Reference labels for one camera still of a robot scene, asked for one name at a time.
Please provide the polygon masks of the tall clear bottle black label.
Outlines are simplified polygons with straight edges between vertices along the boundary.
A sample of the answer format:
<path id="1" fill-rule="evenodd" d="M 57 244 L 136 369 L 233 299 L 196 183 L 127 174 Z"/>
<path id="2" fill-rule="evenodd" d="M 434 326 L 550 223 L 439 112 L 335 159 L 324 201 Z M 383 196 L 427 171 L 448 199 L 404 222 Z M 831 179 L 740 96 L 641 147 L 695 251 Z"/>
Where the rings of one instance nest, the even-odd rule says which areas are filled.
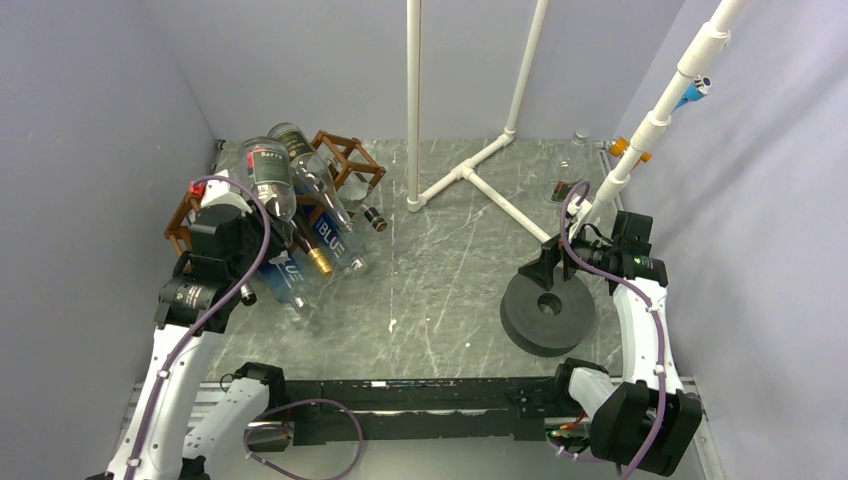
<path id="1" fill-rule="evenodd" d="M 355 224 L 338 196 L 328 164 L 302 130 L 293 123 L 283 122 L 272 127 L 269 136 L 281 142 L 288 152 L 291 171 L 300 191 L 323 206 L 343 232 L 354 232 Z"/>

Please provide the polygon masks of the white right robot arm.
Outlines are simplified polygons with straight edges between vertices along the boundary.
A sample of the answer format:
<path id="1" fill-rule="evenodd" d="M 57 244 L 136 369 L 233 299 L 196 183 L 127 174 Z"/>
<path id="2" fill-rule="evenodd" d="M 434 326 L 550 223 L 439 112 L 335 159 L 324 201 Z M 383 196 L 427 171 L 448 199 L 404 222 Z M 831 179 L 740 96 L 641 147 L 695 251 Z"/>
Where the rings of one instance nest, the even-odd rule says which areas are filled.
<path id="1" fill-rule="evenodd" d="M 567 281 L 578 271 L 604 278 L 618 315 L 623 370 L 619 383 L 597 364 L 567 360 L 555 376 L 551 401 L 564 415 L 579 413 L 588 432 L 575 436 L 567 426 L 548 440 L 576 461 L 615 465 L 620 478 L 635 471 L 671 476 L 702 419 L 699 400 L 686 394 L 670 345 L 666 304 L 668 272 L 651 255 L 650 216 L 617 213 L 610 235 L 588 241 L 570 236 L 576 216 L 561 216 L 561 231 L 544 242 L 538 259 L 518 270 L 522 279 L 551 290 L 560 270 Z"/>

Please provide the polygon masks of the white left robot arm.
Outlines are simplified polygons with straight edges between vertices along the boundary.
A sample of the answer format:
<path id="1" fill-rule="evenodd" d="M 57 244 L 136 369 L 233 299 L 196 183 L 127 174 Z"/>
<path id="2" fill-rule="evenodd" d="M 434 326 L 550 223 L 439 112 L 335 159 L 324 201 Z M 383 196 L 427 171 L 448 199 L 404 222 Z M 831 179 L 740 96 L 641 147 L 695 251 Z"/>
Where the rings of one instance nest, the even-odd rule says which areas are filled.
<path id="1" fill-rule="evenodd" d="M 240 442 L 248 424 L 287 406 L 281 368 L 248 362 L 212 410 L 189 425 L 197 394 L 240 288 L 284 242 L 266 208 L 200 209 L 190 249 L 159 292 L 153 351 L 129 426 L 102 479 L 209 479 L 213 463 Z"/>

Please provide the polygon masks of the clear bottle red black label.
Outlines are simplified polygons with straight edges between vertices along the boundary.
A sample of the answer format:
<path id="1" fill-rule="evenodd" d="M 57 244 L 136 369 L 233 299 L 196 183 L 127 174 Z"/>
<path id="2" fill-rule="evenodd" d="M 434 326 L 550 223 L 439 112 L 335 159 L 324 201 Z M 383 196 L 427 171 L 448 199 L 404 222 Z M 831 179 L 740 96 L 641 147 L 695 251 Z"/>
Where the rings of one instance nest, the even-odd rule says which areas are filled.
<path id="1" fill-rule="evenodd" d="M 246 179 L 261 204 L 281 222 L 288 223 L 297 209 L 290 156 L 278 140 L 257 136 L 239 148 Z"/>

